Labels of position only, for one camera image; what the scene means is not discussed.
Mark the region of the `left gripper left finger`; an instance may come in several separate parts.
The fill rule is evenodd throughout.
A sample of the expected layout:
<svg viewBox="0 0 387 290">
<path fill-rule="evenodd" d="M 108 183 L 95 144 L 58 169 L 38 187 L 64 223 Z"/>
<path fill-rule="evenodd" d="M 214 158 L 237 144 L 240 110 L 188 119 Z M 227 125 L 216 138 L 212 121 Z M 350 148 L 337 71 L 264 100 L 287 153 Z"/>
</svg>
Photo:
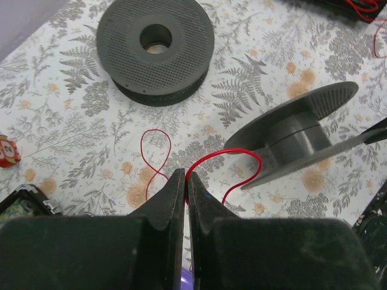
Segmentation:
<svg viewBox="0 0 387 290">
<path fill-rule="evenodd" d="M 179 289 L 184 170 L 126 216 L 41 216 L 1 229 L 2 289 Z"/>
</svg>

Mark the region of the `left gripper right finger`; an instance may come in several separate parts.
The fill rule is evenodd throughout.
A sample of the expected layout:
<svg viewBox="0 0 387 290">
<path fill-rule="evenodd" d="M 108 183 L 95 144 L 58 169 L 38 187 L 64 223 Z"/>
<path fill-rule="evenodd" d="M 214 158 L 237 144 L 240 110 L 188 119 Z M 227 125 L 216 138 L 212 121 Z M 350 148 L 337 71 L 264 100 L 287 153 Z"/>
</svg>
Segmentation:
<svg viewBox="0 0 387 290">
<path fill-rule="evenodd" d="M 241 218 L 187 180 L 195 289 L 379 289 L 355 232 L 338 219 Z"/>
</svg>

